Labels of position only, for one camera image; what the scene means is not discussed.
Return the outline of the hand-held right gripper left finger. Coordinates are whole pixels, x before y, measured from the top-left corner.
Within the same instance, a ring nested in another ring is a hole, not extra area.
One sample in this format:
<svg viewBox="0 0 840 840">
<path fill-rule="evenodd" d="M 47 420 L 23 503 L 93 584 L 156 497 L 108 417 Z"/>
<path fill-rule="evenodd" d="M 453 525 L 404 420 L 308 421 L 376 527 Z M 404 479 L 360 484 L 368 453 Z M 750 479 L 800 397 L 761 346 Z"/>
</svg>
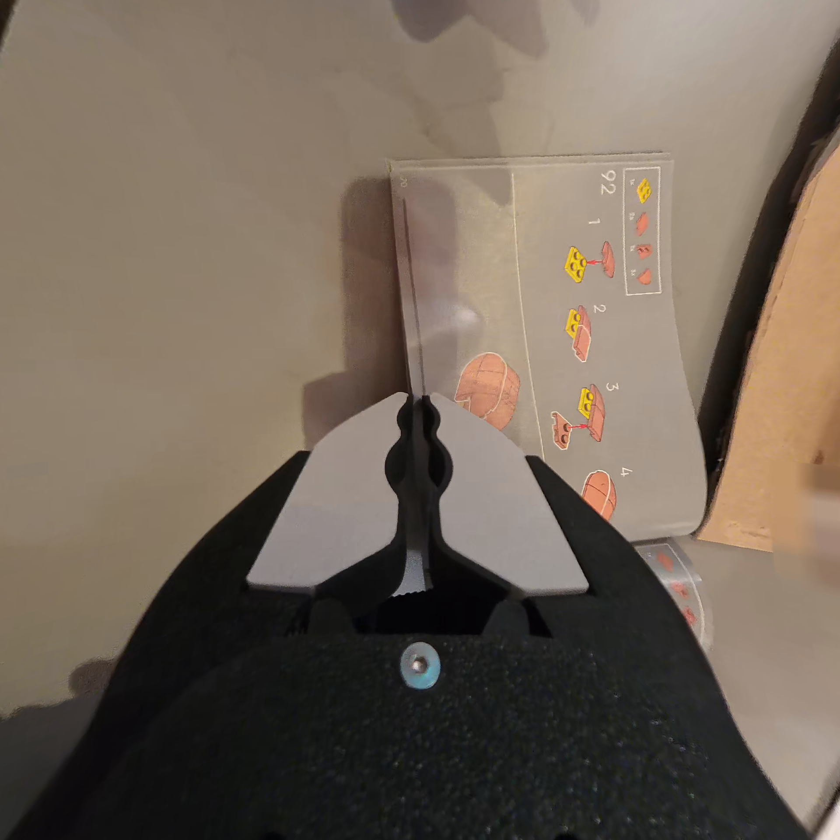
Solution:
<svg viewBox="0 0 840 840">
<path fill-rule="evenodd" d="M 249 586 L 313 594 L 392 545 L 399 501 L 385 463 L 401 439 L 405 406 L 413 407 L 410 395 L 389 395 L 314 446 L 248 572 Z"/>
</svg>

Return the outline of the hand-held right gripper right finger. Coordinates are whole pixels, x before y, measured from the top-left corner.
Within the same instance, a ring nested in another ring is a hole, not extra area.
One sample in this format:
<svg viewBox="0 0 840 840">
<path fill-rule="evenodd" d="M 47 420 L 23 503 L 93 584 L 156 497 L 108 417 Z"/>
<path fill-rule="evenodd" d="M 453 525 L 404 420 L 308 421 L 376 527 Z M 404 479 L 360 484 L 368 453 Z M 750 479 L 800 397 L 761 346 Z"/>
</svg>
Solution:
<svg viewBox="0 0 840 840">
<path fill-rule="evenodd" d="M 581 595 L 589 583 L 525 454 L 439 394 L 423 398 L 434 588 L 487 598 Z"/>
</svg>

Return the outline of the grey instruction booklet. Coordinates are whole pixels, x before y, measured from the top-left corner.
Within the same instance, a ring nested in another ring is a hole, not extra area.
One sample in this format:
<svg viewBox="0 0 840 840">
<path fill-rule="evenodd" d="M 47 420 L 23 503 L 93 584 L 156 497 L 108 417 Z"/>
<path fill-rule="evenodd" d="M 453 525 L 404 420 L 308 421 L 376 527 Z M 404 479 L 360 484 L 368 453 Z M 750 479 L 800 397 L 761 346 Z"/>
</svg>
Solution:
<svg viewBox="0 0 840 840">
<path fill-rule="evenodd" d="M 662 152 L 391 161 L 409 382 L 493 420 L 630 542 L 687 535 L 707 475 Z"/>
</svg>

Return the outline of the grey desk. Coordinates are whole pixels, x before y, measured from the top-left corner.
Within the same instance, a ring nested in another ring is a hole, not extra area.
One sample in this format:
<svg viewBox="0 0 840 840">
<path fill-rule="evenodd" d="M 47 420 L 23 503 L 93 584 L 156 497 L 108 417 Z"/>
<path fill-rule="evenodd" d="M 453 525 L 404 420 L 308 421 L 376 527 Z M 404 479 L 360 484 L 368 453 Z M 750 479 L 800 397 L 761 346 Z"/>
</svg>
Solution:
<svg viewBox="0 0 840 840">
<path fill-rule="evenodd" d="M 702 407 L 838 2 L 2 10 L 2 838 L 182 556 L 402 390 L 386 164 L 664 151 Z"/>
</svg>

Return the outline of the colourful printed toy box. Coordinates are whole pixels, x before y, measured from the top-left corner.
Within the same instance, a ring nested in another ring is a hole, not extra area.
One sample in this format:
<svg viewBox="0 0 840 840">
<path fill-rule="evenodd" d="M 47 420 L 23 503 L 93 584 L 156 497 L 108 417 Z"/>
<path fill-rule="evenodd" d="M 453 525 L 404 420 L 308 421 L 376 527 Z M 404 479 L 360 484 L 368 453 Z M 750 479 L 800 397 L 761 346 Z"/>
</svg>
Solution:
<svg viewBox="0 0 840 840">
<path fill-rule="evenodd" d="M 809 494 L 838 493 L 838 135 L 805 183 L 752 338 L 697 537 L 802 551 Z"/>
</svg>

